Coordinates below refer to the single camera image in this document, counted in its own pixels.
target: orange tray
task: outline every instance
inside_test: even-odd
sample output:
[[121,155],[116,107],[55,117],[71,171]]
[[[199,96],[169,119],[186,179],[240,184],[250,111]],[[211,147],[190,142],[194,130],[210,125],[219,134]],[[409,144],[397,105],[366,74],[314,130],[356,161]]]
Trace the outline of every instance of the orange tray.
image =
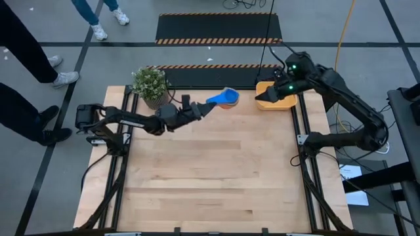
[[[265,90],[274,84],[273,81],[263,81],[257,83],[257,95],[262,94]],[[286,110],[290,109],[294,105],[297,104],[297,96],[291,95],[285,97],[283,100],[278,100],[277,102],[264,102],[264,101],[257,101],[257,107],[261,110],[269,111],[269,110]]]

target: blue jeans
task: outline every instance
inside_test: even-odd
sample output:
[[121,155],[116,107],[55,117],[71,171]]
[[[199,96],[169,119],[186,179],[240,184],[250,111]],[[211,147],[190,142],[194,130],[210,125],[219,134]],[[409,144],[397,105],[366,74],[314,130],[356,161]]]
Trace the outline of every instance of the blue jeans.
[[[98,17],[94,14],[86,0],[72,0],[73,5],[76,7],[79,14],[91,25],[99,24]],[[118,8],[117,0],[104,0],[104,3],[110,8],[110,11]]]

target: blue bowl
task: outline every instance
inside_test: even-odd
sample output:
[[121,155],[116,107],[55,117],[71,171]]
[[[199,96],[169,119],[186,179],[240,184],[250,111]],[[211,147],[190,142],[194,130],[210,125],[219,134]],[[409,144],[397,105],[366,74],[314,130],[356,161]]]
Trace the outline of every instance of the blue bowl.
[[239,99],[239,93],[232,88],[225,88],[219,95],[206,100],[206,103],[216,102],[217,104],[235,104]]

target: black pants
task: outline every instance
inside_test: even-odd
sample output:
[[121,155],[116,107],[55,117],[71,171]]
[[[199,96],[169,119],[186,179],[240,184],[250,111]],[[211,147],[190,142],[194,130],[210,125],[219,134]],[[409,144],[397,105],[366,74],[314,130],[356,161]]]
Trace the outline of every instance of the black pants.
[[0,83],[0,123],[23,137],[39,142],[42,127],[36,123],[39,112],[22,95]]
[[4,0],[0,0],[0,45],[6,46],[40,83],[52,83],[57,78],[39,43]]

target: person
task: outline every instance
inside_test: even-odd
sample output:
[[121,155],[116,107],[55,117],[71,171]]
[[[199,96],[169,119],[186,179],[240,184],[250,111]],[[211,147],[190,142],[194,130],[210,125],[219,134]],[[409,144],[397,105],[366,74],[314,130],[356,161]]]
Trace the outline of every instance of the person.
[[[91,25],[94,36],[98,40],[104,40],[108,37],[104,29],[99,23],[98,17],[94,14],[86,0],[72,0],[73,5],[76,7],[79,14]],[[117,18],[118,23],[125,26],[130,22],[130,19],[121,11],[118,6],[117,0],[104,0],[112,14]]]
[[0,31],[0,45],[6,46],[40,83],[51,83],[58,89],[79,79],[76,71],[57,73],[54,70],[53,67],[59,65],[62,58],[47,58],[39,43],[4,0],[0,0]]
[[69,128],[44,130],[60,111],[58,106],[38,112],[22,95],[3,83],[0,83],[0,110],[1,124],[42,146],[64,141],[72,135]]

